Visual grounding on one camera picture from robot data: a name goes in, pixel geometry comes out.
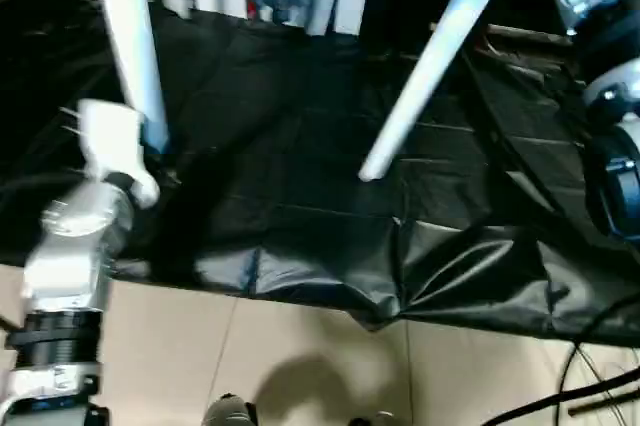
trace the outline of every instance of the black tarp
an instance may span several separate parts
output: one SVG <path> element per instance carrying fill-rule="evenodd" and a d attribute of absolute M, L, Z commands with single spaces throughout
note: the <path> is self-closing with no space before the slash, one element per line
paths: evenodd
<path fill-rule="evenodd" d="M 388 175 L 357 171 L 411 71 L 354 38 L 153 6 L 172 134 L 123 279 L 350 312 L 571 338 L 640 289 L 583 205 L 562 78 L 536 85 L 472 51 L 446 75 Z M 0 4 L 0 261 L 22 265 L 82 157 L 80 97 L 121 99 L 95 0 Z M 594 341 L 640 346 L 640 308 Z"/>

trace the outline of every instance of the black cable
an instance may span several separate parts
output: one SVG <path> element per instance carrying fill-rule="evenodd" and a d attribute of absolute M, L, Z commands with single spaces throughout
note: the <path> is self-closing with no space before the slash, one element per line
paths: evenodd
<path fill-rule="evenodd" d="M 598 373 L 598 370 L 596 369 L 595 361 L 593 360 L 593 358 L 591 358 L 591 356 L 589 356 L 587 353 L 585 353 L 582 350 L 582 348 L 578 348 L 578 354 L 580 354 L 580 356 L 582 356 L 582 360 L 589 367 L 589 369 L 591 370 L 593 375 L 596 377 L 596 379 L 599 382 L 604 381 L 604 379 L 602 378 L 602 376 L 600 376 L 600 374 Z M 610 391 L 605 391 L 604 395 L 605 395 L 604 401 L 607 401 L 606 404 L 610 404 L 611 412 L 613 413 L 613 415 L 618 420 L 618 424 L 620 424 L 621 426 L 627 426 L 627 422 L 625 421 L 624 416 L 622 415 L 622 411 L 620 411 L 620 408 L 614 402 L 615 398 L 613 397 L 611 392 Z"/>
<path fill-rule="evenodd" d="M 607 379 L 605 381 L 601 381 L 596 384 L 591 384 L 589 386 L 584 386 L 582 388 L 570 389 L 568 391 L 562 391 L 564 388 L 564 383 L 566 381 L 566 376 L 569 371 L 569 366 L 573 362 L 575 355 L 577 354 L 578 348 L 582 343 L 587 341 L 591 334 L 602 324 L 604 320 L 606 320 L 612 314 L 615 314 L 620 309 L 623 309 L 627 306 L 631 306 L 633 304 L 640 303 L 640 293 L 636 293 L 632 296 L 624 298 L 616 303 L 613 303 L 608 308 L 601 311 L 592 321 L 589 323 L 583 331 L 576 337 L 573 342 L 573 350 L 569 354 L 566 363 L 564 365 L 564 369 L 562 372 L 562 377 L 559 382 L 559 392 L 553 394 L 551 396 L 547 396 L 546 398 L 539 399 L 538 401 L 534 401 L 529 404 L 525 404 L 524 406 L 520 406 L 519 408 L 513 409 L 511 411 L 507 411 L 502 413 L 495 418 L 490 419 L 489 421 L 483 423 L 482 426 L 497 426 L 498 424 L 506 423 L 507 421 L 511 421 L 516 418 L 520 418 L 522 416 L 526 416 L 527 414 L 535 413 L 537 411 L 541 411 L 550 406 L 557 406 L 558 413 L 558 422 L 560 417 L 560 403 L 564 403 L 566 401 L 572 401 L 574 399 L 582 399 L 589 396 L 593 396 L 594 394 L 604 393 L 610 389 L 619 388 L 621 386 L 625 386 L 633 381 L 640 379 L 640 367 L 623 373 L 619 376 L 616 376 L 611 379 Z"/>
<path fill-rule="evenodd" d="M 631 305 L 634 305 L 634 304 L 638 304 L 639 302 L 640 302 L 640 293 L 636 293 L 636 294 L 633 294 L 633 295 L 628 296 L 626 298 L 623 298 L 620 301 L 616 301 L 611 306 L 609 306 L 608 308 L 605 308 L 603 311 L 601 311 L 593 319 L 591 324 L 589 324 L 582 331 L 582 333 L 578 336 L 578 338 L 576 338 L 576 340 L 573 342 L 573 350 L 571 351 L 571 354 L 569 354 L 569 356 L 567 357 L 567 360 L 565 361 L 565 365 L 564 365 L 564 368 L 562 370 L 562 375 L 560 376 L 560 381 L 558 383 L 558 394 L 562 394 L 562 391 L 564 389 L 564 384 L 567 381 L 567 375 L 569 374 L 569 368 L 571 367 L 571 363 L 573 362 L 573 359 L 575 358 L 576 353 L 578 352 L 578 348 L 580 347 L 580 345 L 582 343 L 584 343 L 585 341 L 587 341 L 589 339 L 589 337 L 593 334 L 593 332 L 596 329 L 598 329 L 598 327 L 600 327 L 600 325 L 608 317 L 610 317 L 613 314 L 617 313 L 621 309 L 624 309 L 624 308 L 626 308 L 628 306 L 631 306 Z M 628 374 L 634 373 L 634 372 L 640 372 L 640 368 L 636 368 L 636 369 L 634 369 L 632 371 L 629 371 L 628 373 L 624 373 L 624 374 L 622 374 L 620 376 L 616 376 L 616 378 L 620 378 L 622 376 L 625 376 L 625 375 L 628 375 Z M 628 382 L 622 383 L 622 384 L 620 384 L 620 385 L 618 385 L 616 387 L 625 386 L 626 384 L 629 384 L 632 381 L 634 381 L 634 380 L 630 380 Z M 555 404 L 555 410 L 553 412 L 553 424 L 554 424 L 554 426 L 560 426 L 560 402 Z"/>
<path fill-rule="evenodd" d="M 599 411 L 604 408 L 617 408 L 618 405 L 629 403 L 631 401 L 637 401 L 640 399 L 640 389 L 630 391 L 628 393 L 620 394 L 618 396 L 611 396 L 600 401 L 593 403 L 582 404 L 580 406 L 574 406 L 569 408 L 569 416 L 572 418 L 581 414 L 590 413 L 593 411 Z"/>

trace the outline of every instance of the tile floor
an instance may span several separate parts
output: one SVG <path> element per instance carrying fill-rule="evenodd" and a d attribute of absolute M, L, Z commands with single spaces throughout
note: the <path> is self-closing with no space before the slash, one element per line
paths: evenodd
<path fill-rule="evenodd" d="M 21 270 L 0 266 L 0 312 L 20 318 Z M 116 282 L 102 359 L 115 426 L 199 425 L 232 391 L 258 405 L 266 426 L 345 426 L 393 412 L 405 425 L 476 426 L 554 391 L 566 343 L 399 322 L 370 334 L 349 316 Z M 632 351 L 590 347 L 602 376 L 635 364 Z M 0 367 L 11 354 L 0 353 Z M 592 381 L 584 363 L 570 377 Z M 621 414 L 635 424 L 635 411 Z M 514 425 L 551 424 L 549 411 Z M 619 424 L 604 411 L 563 425 Z"/>

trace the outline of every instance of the beige floor tile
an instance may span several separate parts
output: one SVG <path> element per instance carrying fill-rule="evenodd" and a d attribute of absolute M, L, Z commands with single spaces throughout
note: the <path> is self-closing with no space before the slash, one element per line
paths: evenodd
<path fill-rule="evenodd" d="M 97 403 L 117 426 L 199 425 L 235 299 L 116 282 Z"/>
<path fill-rule="evenodd" d="M 0 315 L 20 324 L 22 321 L 22 268 L 0 265 Z M 13 367 L 14 352 L 4 349 L 5 333 L 0 330 L 0 371 Z"/>
<path fill-rule="evenodd" d="M 261 426 L 410 417 L 406 323 L 368 333 L 346 313 L 239 300 L 211 399 L 258 406 Z"/>
<path fill-rule="evenodd" d="M 558 375 L 571 347 L 561 341 L 541 341 L 448 326 L 409 324 L 411 376 L 416 426 L 475 426 L 504 411 L 556 392 Z M 618 348 L 587 346 L 603 377 L 629 368 L 632 353 Z M 568 388 L 595 381 L 577 361 Z M 631 407 L 622 414 L 631 423 Z M 509 426 L 552 424 L 551 408 L 508 423 Z M 567 426 L 618 425 L 610 411 L 571 419 Z"/>

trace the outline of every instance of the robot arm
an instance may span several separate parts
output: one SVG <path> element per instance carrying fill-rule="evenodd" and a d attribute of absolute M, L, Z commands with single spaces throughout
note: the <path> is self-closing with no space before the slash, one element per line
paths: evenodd
<path fill-rule="evenodd" d="M 556 0 L 587 83 L 587 207 L 604 234 L 640 242 L 640 0 Z"/>
<path fill-rule="evenodd" d="M 89 177 L 44 212 L 43 239 L 24 271 L 23 327 L 6 341 L 17 355 L 0 415 L 12 426 L 108 423 L 108 411 L 89 398 L 100 388 L 98 346 L 109 269 L 126 244 L 135 211 L 153 203 L 157 186 L 142 166 L 136 111 L 98 101 L 83 102 L 81 111 Z M 119 124 L 117 147 L 113 137 L 90 134 L 93 125 L 110 121 Z"/>

